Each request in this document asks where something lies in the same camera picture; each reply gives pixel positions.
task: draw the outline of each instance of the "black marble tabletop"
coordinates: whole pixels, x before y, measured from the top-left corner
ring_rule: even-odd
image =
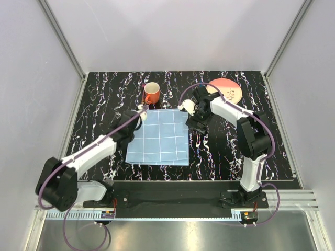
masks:
[[[92,72],[89,74],[76,117],[67,154],[72,154],[109,131],[111,122],[142,101],[142,85],[157,82],[161,87],[158,105],[151,109],[176,108],[181,93],[191,84],[227,78],[242,89],[238,103],[250,110],[263,110],[276,140],[276,152],[263,168],[263,179],[293,179],[291,168],[260,72]],[[185,98],[191,98],[188,92]],[[237,149],[234,126],[214,116],[207,135],[189,132],[189,166],[130,165],[122,152],[100,161],[82,177],[84,180],[238,180],[243,156]]]

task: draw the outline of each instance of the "orange mug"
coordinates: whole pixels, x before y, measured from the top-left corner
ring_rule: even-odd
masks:
[[[159,84],[155,82],[147,83],[144,86],[144,92],[146,93],[146,104],[156,104],[159,101],[159,89]]]

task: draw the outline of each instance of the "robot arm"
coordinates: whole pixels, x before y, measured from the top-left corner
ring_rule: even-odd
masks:
[[[249,201],[257,197],[261,188],[264,161],[271,151],[271,140],[264,128],[248,114],[258,117],[267,127],[269,122],[264,112],[253,112],[223,100],[218,92],[210,94],[204,86],[193,91],[196,103],[185,100],[178,106],[186,110],[189,118],[186,125],[204,134],[213,115],[219,115],[237,128],[238,148],[244,156],[243,175],[240,181],[240,200]]]
[[[143,109],[144,106],[140,105],[137,111],[124,112],[117,121],[114,121],[111,129],[124,124]],[[126,150],[128,143],[133,139],[134,130],[138,130],[146,118],[147,114],[143,112],[138,119],[134,119],[110,137],[100,135],[90,145],[61,160],[54,157],[48,159],[37,183],[36,194],[39,194],[42,184],[57,167],[68,163],[48,182],[42,198],[60,211],[67,210],[75,202],[87,200],[101,201],[103,204],[106,191],[110,186],[98,181],[79,181],[79,178],[96,163],[113,155],[117,150]],[[111,202],[110,198],[105,198],[105,200],[108,201],[108,204]]]

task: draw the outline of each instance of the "wall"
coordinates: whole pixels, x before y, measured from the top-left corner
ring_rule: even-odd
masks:
[[[265,71],[303,0],[48,0],[84,71]]]
[[[36,0],[5,1],[0,24],[0,250],[17,251],[80,80]]]
[[[304,186],[315,192],[333,247],[334,9],[333,0],[314,1],[270,76]]]

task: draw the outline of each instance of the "blue cloth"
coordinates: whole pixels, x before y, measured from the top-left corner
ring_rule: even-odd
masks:
[[[188,166],[188,113],[148,110],[148,117],[128,144],[129,164]]]

